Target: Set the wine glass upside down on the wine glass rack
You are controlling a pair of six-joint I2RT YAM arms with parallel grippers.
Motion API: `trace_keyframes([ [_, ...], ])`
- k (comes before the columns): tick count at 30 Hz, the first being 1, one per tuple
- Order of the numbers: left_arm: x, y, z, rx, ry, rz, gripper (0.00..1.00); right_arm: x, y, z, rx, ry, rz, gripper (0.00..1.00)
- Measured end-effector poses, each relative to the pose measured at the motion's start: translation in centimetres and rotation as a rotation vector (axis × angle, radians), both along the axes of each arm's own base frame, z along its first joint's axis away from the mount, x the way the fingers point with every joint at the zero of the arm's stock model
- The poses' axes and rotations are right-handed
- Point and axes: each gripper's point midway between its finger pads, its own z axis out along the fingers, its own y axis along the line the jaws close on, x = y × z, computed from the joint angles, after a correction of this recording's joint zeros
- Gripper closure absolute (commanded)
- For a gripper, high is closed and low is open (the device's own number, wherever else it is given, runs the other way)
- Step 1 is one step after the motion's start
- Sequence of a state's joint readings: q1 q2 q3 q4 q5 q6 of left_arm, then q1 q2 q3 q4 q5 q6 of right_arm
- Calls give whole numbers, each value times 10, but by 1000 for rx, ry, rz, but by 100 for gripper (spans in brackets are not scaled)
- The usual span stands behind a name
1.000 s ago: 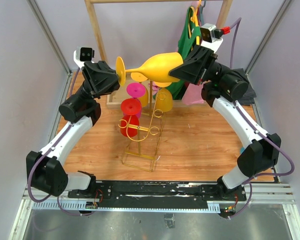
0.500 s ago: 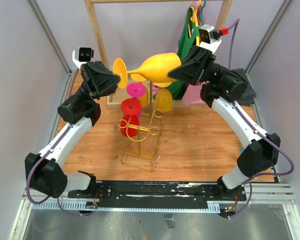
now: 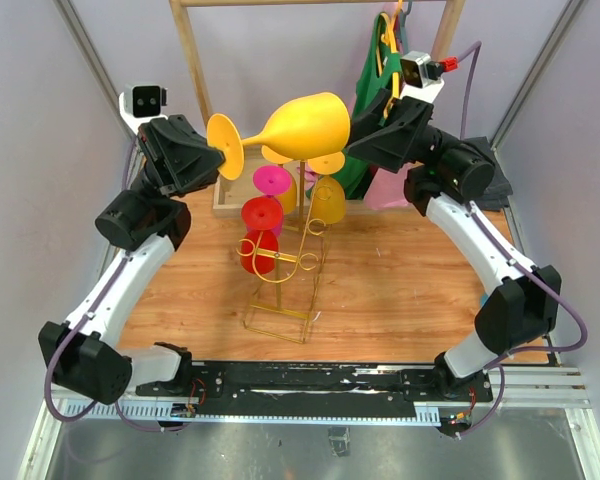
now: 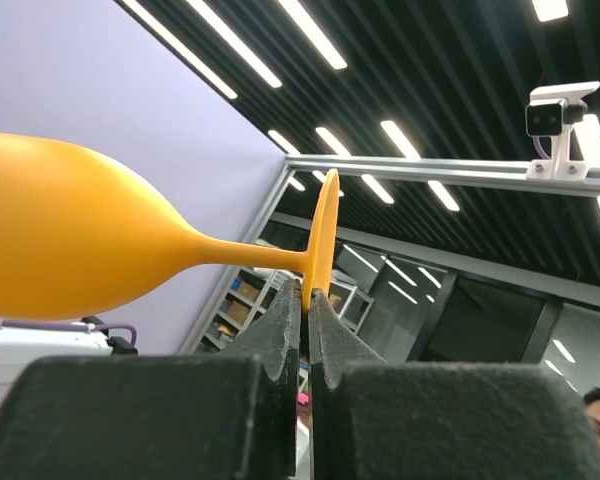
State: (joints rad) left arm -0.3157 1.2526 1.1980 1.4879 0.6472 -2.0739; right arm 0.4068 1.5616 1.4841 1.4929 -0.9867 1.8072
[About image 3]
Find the magenta wine glass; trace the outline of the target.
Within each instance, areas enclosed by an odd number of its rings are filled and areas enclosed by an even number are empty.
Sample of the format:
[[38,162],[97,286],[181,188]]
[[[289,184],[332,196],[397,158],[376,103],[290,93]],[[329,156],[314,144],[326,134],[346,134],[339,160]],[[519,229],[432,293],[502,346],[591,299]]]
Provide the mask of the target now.
[[275,227],[271,230],[276,236],[279,236],[282,230],[284,222],[284,207],[280,200],[277,199],[277,195],[285,193],[291,186],[290,176],[286,170],[273,165],[263,166],[258,168],[253,175],[253,183],[256,188],[262,193],[261,197],[258,198],[270,198],[275,200],[280,208],[282,214],[279,217],[279,221]]

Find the red wine glass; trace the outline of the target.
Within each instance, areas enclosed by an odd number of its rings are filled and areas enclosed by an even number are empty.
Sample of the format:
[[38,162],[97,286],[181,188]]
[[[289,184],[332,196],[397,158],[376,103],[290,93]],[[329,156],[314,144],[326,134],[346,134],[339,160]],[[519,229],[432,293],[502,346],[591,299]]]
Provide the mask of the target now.
[[247,201],[241,210],[247,233],[240,242],[240,261],[250,274],[264,276],[275,268],[275,260],[257,254],[256,248],[277,251],[278,236],[284,219],[283,208],[271,197],[260,196]]

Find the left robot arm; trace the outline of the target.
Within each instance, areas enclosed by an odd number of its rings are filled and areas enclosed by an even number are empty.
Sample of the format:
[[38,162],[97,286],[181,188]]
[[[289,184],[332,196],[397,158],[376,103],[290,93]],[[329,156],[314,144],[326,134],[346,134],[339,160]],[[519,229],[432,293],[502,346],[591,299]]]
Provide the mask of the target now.
[[182,114],[155,117],[136,132],[145,163],[95,220],[119,252],[79,306],[38,334],[47,402],[54,385],[111,405],[141,385],[160,383],[180,396],[194,383],[191,354],[183,347],[116,347],[147,286],[189,233],[192,217],[183,197],[213,185],[224,158]]

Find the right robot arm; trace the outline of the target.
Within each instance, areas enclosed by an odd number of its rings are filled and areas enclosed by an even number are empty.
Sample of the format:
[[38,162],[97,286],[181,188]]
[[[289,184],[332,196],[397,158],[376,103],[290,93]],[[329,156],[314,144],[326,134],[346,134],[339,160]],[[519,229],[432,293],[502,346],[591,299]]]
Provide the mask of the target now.
[[454,400],[486,367],[554,330],[562,280],[519,252],[477,205],[496,172],[486,139],[451,135],[431,125],[432,113],[431,103],[394,99],[382,88],[353,117],[345,151],[391,173],[407,166],[405,199],[447,235],[483,285],[487,299],[472,332],[434,361],[435,392]]

